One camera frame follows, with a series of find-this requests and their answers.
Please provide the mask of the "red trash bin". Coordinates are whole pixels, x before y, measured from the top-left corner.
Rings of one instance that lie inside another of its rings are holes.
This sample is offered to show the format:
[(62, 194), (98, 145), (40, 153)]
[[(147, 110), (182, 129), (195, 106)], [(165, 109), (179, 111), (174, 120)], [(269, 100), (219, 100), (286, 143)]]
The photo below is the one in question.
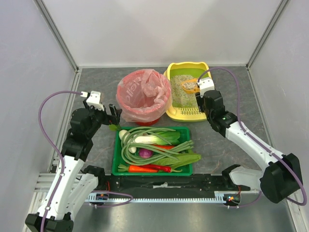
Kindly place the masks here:
[(160, 120), (160, 118), (153, 120), (153, 121), (149, 121), (149, 122), (136, 122), (136, 124), (139, 125), (139, 126), (148, 127), (148, 126), (152, 126), (152, 125), (156, 124), (159, 120)]

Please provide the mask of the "pink plastic bin liner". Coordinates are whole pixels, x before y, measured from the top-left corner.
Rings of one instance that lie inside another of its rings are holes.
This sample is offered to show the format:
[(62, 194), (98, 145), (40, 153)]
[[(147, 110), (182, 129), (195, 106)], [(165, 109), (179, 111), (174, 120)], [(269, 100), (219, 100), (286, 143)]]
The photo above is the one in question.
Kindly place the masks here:
[(118, 83), (116, 100), (126, 122), (153, 121), (172, 104), (171, 84), (154, 69), (137, 70)]

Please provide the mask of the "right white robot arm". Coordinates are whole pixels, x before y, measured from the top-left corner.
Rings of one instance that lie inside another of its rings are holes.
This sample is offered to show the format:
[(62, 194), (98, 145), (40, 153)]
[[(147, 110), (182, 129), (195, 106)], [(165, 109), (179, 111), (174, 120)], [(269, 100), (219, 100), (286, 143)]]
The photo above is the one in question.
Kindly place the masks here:
[(300, 190), (303, 201), (307, 195), (303, 186), (300, 162), (297, 156), (274, 149), (252, 133), (238, 117), (225, 109), (223, 97), (217, 90), (196, 93), (198, 108), (206, 114), (211, 128), (236, 144), (249, 155), (260, 170), (236, 165), (229, 168), (229, 179), (235, 185), (247, 186), (262, 192), (271, 202), (279, 203)]

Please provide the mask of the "orange litter scoop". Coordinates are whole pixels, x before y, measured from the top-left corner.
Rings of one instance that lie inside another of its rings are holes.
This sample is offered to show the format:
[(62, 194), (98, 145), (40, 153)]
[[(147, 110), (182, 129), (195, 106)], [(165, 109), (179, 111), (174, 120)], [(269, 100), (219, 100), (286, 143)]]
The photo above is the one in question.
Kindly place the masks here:
[(181, 86), (188, 94), (195, 94), (200, 91), (196, 78), (181, 82)]

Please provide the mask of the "yellow litter box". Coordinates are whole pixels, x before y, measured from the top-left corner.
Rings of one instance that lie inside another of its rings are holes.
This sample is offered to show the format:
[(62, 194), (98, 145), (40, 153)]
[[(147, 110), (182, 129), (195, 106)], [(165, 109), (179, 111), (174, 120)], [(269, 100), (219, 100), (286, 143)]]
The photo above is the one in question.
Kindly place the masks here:
[[(194, 78), (199, 78), (209, 67), (205, 62), (180, 62), (171, 63), (164, 76), (170, 81), (171, 77), (176, 75), (191, 75)], [(169, 107), (166, 111), (167, 115), (174, 121), (179, 122), (200, 122), (205, 121), (206, 116), (197, 108), (178, 108)]]

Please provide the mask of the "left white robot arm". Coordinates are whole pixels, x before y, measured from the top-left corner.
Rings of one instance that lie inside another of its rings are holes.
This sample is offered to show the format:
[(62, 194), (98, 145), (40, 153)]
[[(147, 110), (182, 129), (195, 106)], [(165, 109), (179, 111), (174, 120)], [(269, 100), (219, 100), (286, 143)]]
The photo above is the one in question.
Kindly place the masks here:
[(71, 232), (74, 219), (88, 195), (105, 184), (103, 168), (87, 166), (74, 185), (93, 146), (92, 138), (102, 125), (118, 125), (121, 110), (85, 105), (72, 112), (70, 129), (63, 143), (60, 164), (44, 202), (37, 213), (28, 214), (25, 224), (32, 232)]

